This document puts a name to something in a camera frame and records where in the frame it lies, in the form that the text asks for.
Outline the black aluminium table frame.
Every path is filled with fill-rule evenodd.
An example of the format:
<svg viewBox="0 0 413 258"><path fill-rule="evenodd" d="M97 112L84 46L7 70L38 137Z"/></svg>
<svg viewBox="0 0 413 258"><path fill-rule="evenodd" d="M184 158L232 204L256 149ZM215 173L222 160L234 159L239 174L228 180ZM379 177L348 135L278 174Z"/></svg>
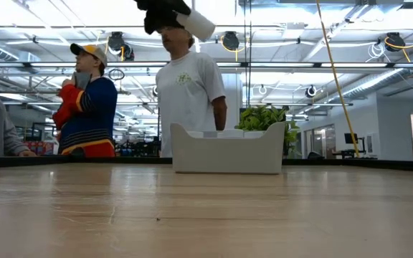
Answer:
<svg viewBox="0 0 413 258"><path fill-rule="evenodd" d="M0 157L0 168L17 166L44 166L62 163L128 163L128 164L172 164L171 158L156 157L116 157L116 158L78 158L74 156L40 156L40 157ZM384 161L366 158L308 160L283 159L285 166L358 166L364 168L413 171L413 161Z"/></svg>

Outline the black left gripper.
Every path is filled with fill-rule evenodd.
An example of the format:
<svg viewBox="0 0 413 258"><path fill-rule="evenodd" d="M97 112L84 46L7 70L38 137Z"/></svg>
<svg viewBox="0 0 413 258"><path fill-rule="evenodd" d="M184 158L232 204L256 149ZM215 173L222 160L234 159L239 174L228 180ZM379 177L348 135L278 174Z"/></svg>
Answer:
<svg viewBox="0 0 413 258"><path fill-rule="evenodd" d="M177 12L190 14L191 8L184 0L134 0L140 10L147 11L144 29L147 34L159 32L163 27L181 28L177 20Z"/></svg>

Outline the clear plastic bin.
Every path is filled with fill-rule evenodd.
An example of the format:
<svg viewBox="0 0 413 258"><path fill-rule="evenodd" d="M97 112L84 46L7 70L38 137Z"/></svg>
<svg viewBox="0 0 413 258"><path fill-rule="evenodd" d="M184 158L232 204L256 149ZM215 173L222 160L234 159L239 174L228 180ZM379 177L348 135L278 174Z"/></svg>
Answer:
<svg viewBox="0 0 413 258"><path fill-rule="evenodd" d="M259 138L192 137L171 125L173 169L177 173L276 175L283 164L285 123L272 124Z"/></svg>

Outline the green potted plant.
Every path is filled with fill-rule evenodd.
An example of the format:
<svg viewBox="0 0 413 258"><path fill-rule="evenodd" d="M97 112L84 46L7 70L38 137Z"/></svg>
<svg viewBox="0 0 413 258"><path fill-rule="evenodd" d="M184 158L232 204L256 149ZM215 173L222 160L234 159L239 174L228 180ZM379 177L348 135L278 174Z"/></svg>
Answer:
<svg viewBox="0 0 413 258"><path fill-rule="evenodd" d="M243 131L266 131L274 123L285 123L283 156L289 157L297 153L296 143L299 127L295 120L287 115L287 108L278 109L271 105L242 108L239 114L239 123L234 128Z"/></svg>

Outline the white pill bottle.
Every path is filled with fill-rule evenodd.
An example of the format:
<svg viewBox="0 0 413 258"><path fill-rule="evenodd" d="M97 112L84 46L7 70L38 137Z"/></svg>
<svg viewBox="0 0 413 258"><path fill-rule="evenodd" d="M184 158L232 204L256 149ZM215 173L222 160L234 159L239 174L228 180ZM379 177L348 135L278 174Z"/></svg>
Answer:
<svg viewBox="0 0 413 258"><path fill-rule="evenodd" d="M176 14L176 21L183 26L186 31L202 42L208 40L216 29L216 25L212 21L208 20L196 10L191 10L189 15L177 11Z"/></svg>

